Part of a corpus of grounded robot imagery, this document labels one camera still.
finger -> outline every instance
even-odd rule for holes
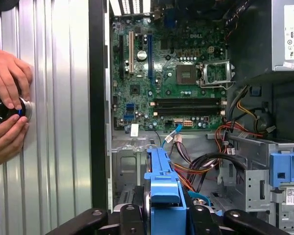
[[[0,164],[10,160],[11,158],[15,157],[23,147],[24,137],[26,132],[28,131],[28,123],[20,131],[19,135],[8,145],[6,148],[0,151]]]
[[[0,138],[0,149],[6,148],[11,142],[13,142],[17,136],[20,134],[21,130],[25,126],[27,122],[26,117],[21,117],[14,126],[11,127],[10,130],[8,130],[5,135],[3,135]]]
[[[33,73],[31,72],[30,65],[18,58],[15,58],[14,62],[23,71],[28,80],[28,83],[30,84],[33,80]]]
[[[21,110],[22,106],[19,99],[19,92],[14,82],[14,79],[12,75],[10,74],[10,71],[8,70],[7,67],[0,67],[0,77],[2,78],[2,81],[4,82],[9,92],[9,95],[13,101],[14,107],[17,110]]]
[[[9,71],[14,78],[19,82],[20,88],[22,90],[22,96],[25,100],[30,99],[29,94],[29,83],[25,73],[14,63],[11,63],[9,66]]]
[[[0,77],[0,98],[6,107],[8,107],[9,109],[14,109],[14,105],[10,98],[9,92],[4,82],[2,81],[1,77]]]
[[[0,124],[0,138],[7,133],[12,126],[17,122],[17,120],[20,118],[18,115],[13,115],[10,117],[7,121],[4,121],[3,123]]]

dell logo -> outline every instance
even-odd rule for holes
[[[202,35],[200,34],[191,34],[190,38],[202,38]]]

corrugated metal panel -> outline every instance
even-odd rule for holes
[[[88,0],[21,0],[0,48],[33,65],[22,153],[0,166],[0,234],[39,235],[91,207]]]

green circuit board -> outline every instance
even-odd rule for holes
[[[191,115],[186,110],[193,108],[194,100],[195,105],[200,105],[202,101],[216,99],[220,105],[220,100],[226,98],[225,89],[198,85],[202,76],[200,63],[227,57],[223,22],[185,22],[175,28],[166,28],[149,18],[118,19],[112,23],[112,104],[116,130],[133,123],[138,123],[141,130],[171,130],[181,123],[183,130],[207,131],[222,123],[218,112]],[[209,82],[224,80],[226,71],[224,66],[211,65],[207,74]],[[163,110],[158,112],[156,108],[159,99],[174,100],[177,111],[164,109],[167,113],[162,115]]]

black knob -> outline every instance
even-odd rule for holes
[[[0,99],[0,122],[4,122],[5,120],[9,119],[11,116],[18,114],[20,117],[26,116],[28,119],[30,118],[31,115],[31,110],[28,110],[26,113],[26,107],[29,108],[30,103],[27,101],[24,101],[23,99],[20,98],[21,110],[16,110],[16,109],[8,109],[2,100]]]

